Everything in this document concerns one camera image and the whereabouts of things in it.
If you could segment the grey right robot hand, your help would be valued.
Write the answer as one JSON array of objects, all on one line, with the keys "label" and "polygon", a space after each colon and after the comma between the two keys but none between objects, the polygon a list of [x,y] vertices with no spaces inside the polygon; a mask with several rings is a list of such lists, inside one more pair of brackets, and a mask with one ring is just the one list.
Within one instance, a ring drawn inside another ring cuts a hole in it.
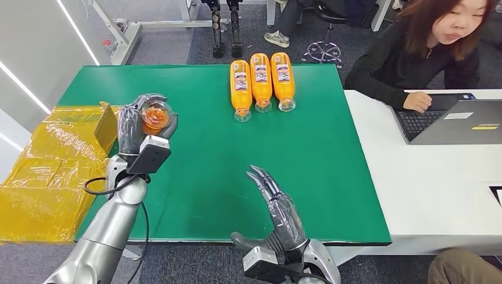
[{"label": "grey right robot hand", "polygon": [[289,195],[281,190],[276,180],[263,168],[250,165],[247,177],[254,182],[269,210],[273,230],[261,240],[247,238],[233,232],[230,238],[234,245],[248,253],[260,246],[276,253],[295,250],[304,245],[306,236],[301,218]]}]

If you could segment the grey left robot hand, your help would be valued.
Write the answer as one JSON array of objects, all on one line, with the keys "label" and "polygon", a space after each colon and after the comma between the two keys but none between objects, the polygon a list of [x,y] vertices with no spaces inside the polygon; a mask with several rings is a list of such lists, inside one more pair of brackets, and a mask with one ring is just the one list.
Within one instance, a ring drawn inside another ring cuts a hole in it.
[{"label": "grey left robot hand", "polygon": [[140,145],[148,135],[170,139],[178,127],[178,114],[158,93],[140,95],[124,105],[118,117],[118,155],[123,159],[140,154]]}]

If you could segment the person's hand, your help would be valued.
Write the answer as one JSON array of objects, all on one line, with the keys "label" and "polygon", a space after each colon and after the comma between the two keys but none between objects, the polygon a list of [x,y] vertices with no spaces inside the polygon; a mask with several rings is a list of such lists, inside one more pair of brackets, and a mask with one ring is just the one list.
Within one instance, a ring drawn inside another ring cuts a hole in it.
[{"label": "person's hand", "polygon": [[432,105],[432,97],[424,92],[408,93],[403,108],[424,113]]}]

